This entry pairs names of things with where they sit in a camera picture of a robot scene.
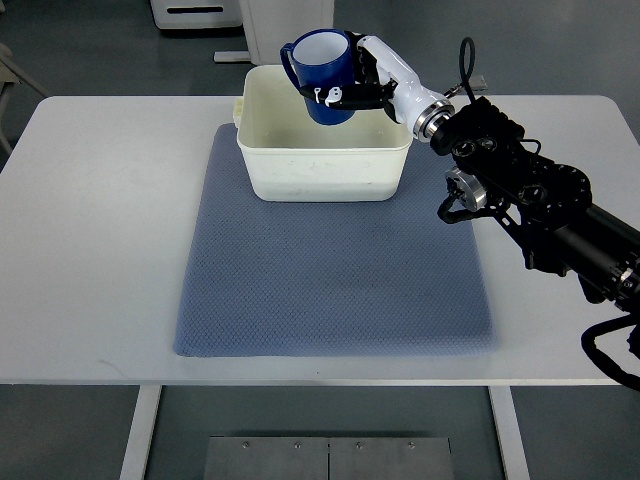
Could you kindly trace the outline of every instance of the white plastic bin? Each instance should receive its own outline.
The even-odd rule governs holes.
[[[412,141],[382,110],[317,124],[279,65],[247,74],[234,115],[253,190],[267,201],[386,200],[398,188]]]

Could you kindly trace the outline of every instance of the metal plate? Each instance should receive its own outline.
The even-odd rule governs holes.
[[[205,480],[328,480],[329,447],[317,437],[211,437]]]
[[[453,480],[446,438],[211,437],[205,480]]]
[[[332,438],[331,480],[453,480],[447,438]]]

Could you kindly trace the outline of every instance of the white table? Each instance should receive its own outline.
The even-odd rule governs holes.
[[[490,219],[474,221],[474,232],[500,337],[494,353],[175,355],[178,303],[206,163],[216,129],[232,121],[233,101],[54,97],[39,105],[0,175],[1,382],[143,385],[132,438],[136,428],[152,430],[159,386],[168,384],[487,385],[494,387],[494,401],[507,407],[498,409],[506,412],[503,420],[513,424],[508,388],[500,386],[613,383],[582,353],[580,335],[621,313],[611,304],[588,304],[573,275],[525,270],[520,249]],[[612,101],[492,101],[525,126],[528,137],[542,141],[544,156],[581,168],[598,205],[640,227],[640,206],[631,201],[640,184],[640,147]],[[455,99],[457,106],[465,103]],[[442,159],[443,173],[451,164]],[[611,335],[602,345],[638,372],[638,362],[624,350],[627,334]],[[135,467],[141,460],[129,461]]]

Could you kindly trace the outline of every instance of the blue mat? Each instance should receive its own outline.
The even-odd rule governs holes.
[[[220,356],[476,355],[496,346],[471,225],[446,225],[451,159],[414,142],[385,202],[255,196],[216,133],[174,349]]]

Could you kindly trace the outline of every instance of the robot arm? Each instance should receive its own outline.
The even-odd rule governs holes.
[[[449,99],[422,86],[418,75],[378,37],[345,32],[354,46],[352,58],[356,83],[332,88],[303,86],[300,93],[316,103],[340,110],[383,108],[396,123],[407,126],[409,133],[428,142],[454,108]]]
[[[447,223],[493,217],[522,249],[526,268],[560,276],[574,270],[589,302],[609,300],[627,312],[589,328],[582,346],[606,375],[640,391],[640,378],[622,371],[595,344],[604,333],[636,325],[628,342],[640,359],[640,232],[592,203],[583,172],[539,155],[540,142],[525,139],[524,128],[488,99],[473,96],[470,38],[463,40],[459,59],[461,86],[470,104],[454,114],[447,96],[423,87],[416,73],[379,38],[347,34],[355,45],[352,57],[360,83],[333,89],[303,87],[300,93],[331,108],[384,108],[438,155],[451,155],[456,166],[446,172],[449,196],[438,216]],[[471,49],[468,71],[466,46]],[[340,91],[335,101],[329,99],[330,90]],[[537,143],[537,151],[527,150],[527,142]],[[456,202],[463,209],[451,211]],[[512,205],[520,214],[519,224],[508,214]]]

